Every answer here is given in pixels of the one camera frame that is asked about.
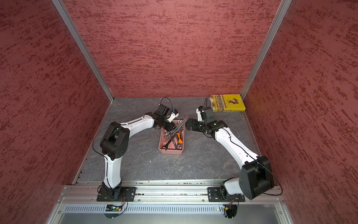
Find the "long silver combination wrench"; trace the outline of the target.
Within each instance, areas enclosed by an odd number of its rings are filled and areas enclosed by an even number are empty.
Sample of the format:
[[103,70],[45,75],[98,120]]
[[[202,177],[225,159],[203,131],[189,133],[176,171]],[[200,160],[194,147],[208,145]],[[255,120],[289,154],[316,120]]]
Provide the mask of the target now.
[[161,150],[167,151],[167,150],[168,150],[168,147],[169,147],[169,145],[170,145],[171,143],[173,143],[174,148],[175,148],[176,150],[178,150],[178,149],[179,149],[179,148],[178,148],[178,145],[175,143],[175,140],[174,140],[176,137],[177,137],[177,134],[174,133],[174,134],[169,138],[168,142],[167,142],[164,146],[161,147]]

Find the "pink plastic storage box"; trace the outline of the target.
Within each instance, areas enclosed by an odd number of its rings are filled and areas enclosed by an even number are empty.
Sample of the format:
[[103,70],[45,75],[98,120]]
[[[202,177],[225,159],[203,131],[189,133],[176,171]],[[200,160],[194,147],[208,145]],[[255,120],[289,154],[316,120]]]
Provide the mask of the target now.
[[[161,129],[161,135],[160,135],[160,140],[159,140],[159,146],[158,146],[158,149],[161,151],[162,154],[170,154],[170,155],[181,155],[183,150],[176,150],[174,148],[174,145],[173,143],[171,143],[168,147],[168,150],[165,151],[165,150],[161,150],[161,147],[164,146],[169,138],[167,136],[165,136],[165,133],[167,131],[165,129]],[[184,127],[182,127],[177,133],[180,133],[181,134],[181,137],[182,137],[182,140],[184,141]]]

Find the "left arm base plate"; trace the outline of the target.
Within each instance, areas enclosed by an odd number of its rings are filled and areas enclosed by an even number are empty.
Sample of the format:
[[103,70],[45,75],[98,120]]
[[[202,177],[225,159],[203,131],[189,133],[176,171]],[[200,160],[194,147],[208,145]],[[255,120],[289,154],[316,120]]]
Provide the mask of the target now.
[[115,190],[109,190],[106,186],[100,187],[97,202],[133,202],[136,194],[136,187],[121,187]]

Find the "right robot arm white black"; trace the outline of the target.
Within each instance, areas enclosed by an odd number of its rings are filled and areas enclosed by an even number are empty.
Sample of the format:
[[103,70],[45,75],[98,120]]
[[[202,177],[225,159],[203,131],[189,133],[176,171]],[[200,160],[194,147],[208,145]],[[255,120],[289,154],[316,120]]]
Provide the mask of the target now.
[[189,119],[186,129],[203,133],[220,143],[235,159],[241,169],[238,178],[229,178],[220,183],[216,196],[224,201],[231,201],[235,195],[244,195],[252,200],[261,194],[268,196],[280,196],[270,194],[267,191],[273,189],[274,182],[279,182],[272,173],[270,160],[265,156],[259,156],[245,146],[222,120],[208,123]]

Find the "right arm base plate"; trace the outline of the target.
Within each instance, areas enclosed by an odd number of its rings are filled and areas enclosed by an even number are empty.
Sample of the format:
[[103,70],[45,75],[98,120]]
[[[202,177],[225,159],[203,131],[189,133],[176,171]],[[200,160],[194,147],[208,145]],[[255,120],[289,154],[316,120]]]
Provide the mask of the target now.
[[243,194],[230,195],[222,187],[208,187],[207,191],[209,202],[245,202]]

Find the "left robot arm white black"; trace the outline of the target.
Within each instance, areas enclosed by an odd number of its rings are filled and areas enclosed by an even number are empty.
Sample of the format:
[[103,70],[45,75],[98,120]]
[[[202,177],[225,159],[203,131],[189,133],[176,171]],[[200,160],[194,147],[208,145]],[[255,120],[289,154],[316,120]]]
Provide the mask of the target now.
[[111,123],[100,141],[102,152],[100,155],[105,161],[105,176],[101,185],[100,196],[106,196],[111,200],[119,200],[121,193],[122,180],[120,176],[122,157],[128,149],[129,139],[152,127],[164,128],[171,131],[175,124],[173,120],[179,115],[177,110],[171,114],[164,115],[159,111],[146,113],[140,118],[125,123]]

